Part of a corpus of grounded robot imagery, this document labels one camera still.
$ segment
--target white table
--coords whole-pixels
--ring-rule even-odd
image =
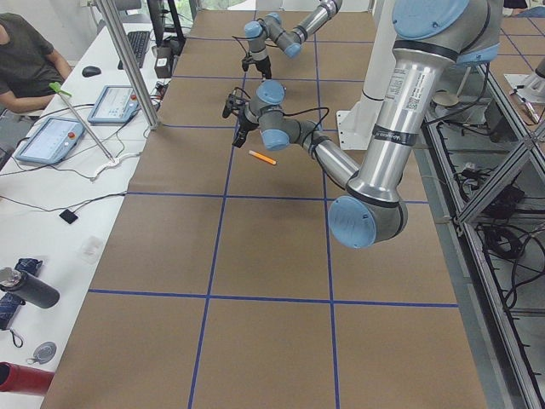
[[[129,24],[125,25],[125,29],[127,32],[151,30],[151,26]],[[125,71],[117,69],[118,61],[109,33],[104,29],[62,86],[62,89],[72,93],[72,104],[94,103],[105,85],[130,85]],[[141,72],[150,91],[158,81],[154,63],[155,58],[148,51]],[[98,66],[102,74],[84,78],[81,75],[82,69],[91,65]],[[56,96],[45,113],[64,107],[64,103]],[[87,118],[89,112],[90,108],[80,111],[84,118]],[[65,118],[73,118],[69,111],[61,113]],[[118,128],[95,126],[94,130],[102,139]],[[139,112],[118,134],[126,146],[123,153],[141,152],[146,144],[147,129],[146,119]],[[106,141],[105,145],[114,156],[122,148],[122,143],[115,137]],[[108,161],[88,135],[68,157],[71,158],[58,164],[58,168],[77,170],[87,176],[92,176],[101,164]],[[123,192],[137,162],[138,158],[128,158],[117,168],[105,170],[96,181],[91,182],[73,172],[48,168],[6,175],[20,170],[11,159],[0,176],[0,195],[46,209],[64,208],[86,199]],[[60,300],[52,308],[40,309],[27,304],[19,309],[11,326],[24,338],[25,344],[21,349],[16,348],[12,344],[11,334],[1,331],[0,361],[28,365],[26,359],[32,357],[34,349],[41,343],[52,341],[58,348],[56,356],[49,363],[34,364],[34,367],[55,371],[122,202],[123,198],[117,196],[89,204],[77,213],[79,219],[69,225],[58,216],[61,210],[46,213],[0,199],[0,266],[14,267],[18,259],[24,257],[43,260],[39,278],[60,292]],[[89,248],[85,247],[89,243],[98,244],[98,248],[91,249],[92,254],[86,255]],[[0,394],[2,408],[35,409],[41,406],[42,401],[43,398],[38,396]]]

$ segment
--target orange object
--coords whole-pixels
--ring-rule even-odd
[[[254,152],[254,151],[248,151],[250,155],[252,155],[254,158],[261,159],[263,162],[267,162],[268,164],[276,164],[276,160],[269,158],[268,156],[261,155],[260,153]]]

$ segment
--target power adapter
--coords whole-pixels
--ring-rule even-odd
[[[68,224],[72,224],[77,220],[76,213],[73,211],[70,211],[68,209],[64,210],[62,213],[59,214],[59,217],[67,222]]]

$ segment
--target brown table surface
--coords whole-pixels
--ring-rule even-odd
[[[265,164],[258,132],[231,147],[227,94],[260,83],[231,35],[254,18],[198,14],[43,409],[486,408],[416,161],[405,231],[354,251],[326,228],[341,191],[305,152]],[[505,21],[495,73],[545,54],[528,22]],[[296,60],[269,49],[285,111],[329,107],[338,141],[374,36],[369,14],[343,13]]]

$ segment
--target metal rack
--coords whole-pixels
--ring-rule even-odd
[[[461,72],[446,73],[442,87],[456,89],[461,75]],[[472,86],[467,88],[479,90],[483,78],[485,70],[476,70],[469,81]],[[478,95],[469,95],[468,101],[472,98],[474,101]],[[479,283],[484,290],[490,316],[500,334],[522,401],[527,408],[539,409],[545,407],[545,380],[541,380],[541,373],[545,371],[545,277],[521,286],[516,308],[506,308],[506,293],[503,289],[509,288],[512,282],[514,263],[500,257],[486,256],[479,227],[483,222],[494,222],[485,211],[505,187],[513,184],[517,175],[520,175],[521,183],[525,184],[525,191],[531,192],[532,196],[545,197],[545,155],[539,142],[545,136],[545,125],[542,124],[533,132],[529,131],[492,75],[488,78],[486,93],[482,98],[495,103],[508,124],[509,130],[504,131],[508,135],[505,135],[503,141],[492,142],[479,135],[479,132],[472,137],[471,130],[466,130],[464,136],[460,129],[452,129],[440,122],[438,125],[424,127],[423,130],[438,164],[436,167],[440,168],[436,171],[445,178],[446,189],[443,189],[443,193],[450,203],[450,214],[458,239],[468,247],[473,258],[468,260],[468,264],[475,266],[473,282]],[[430,110],[427,121],[437,117],[437,113]],[[489,169],[485,180],[474,189],[471,197],[462,192],[456,177],[456,173],[467,163],[478,163],[481,168]],[[525,231],[541,232],[545,227],[545,215],[514,216],[509,219],[509,223],[521,226]],[[536,249],[528,248],[524,254],[524,265],[537,268],[524,267],[517,270],[517,282],[525,277],[536,276],[537,272],[545,269],[545,260],[539,258],[540,252],[537,249],[537,241],[545,243],[545,239],[538,233],[535,235],[531,245]]]

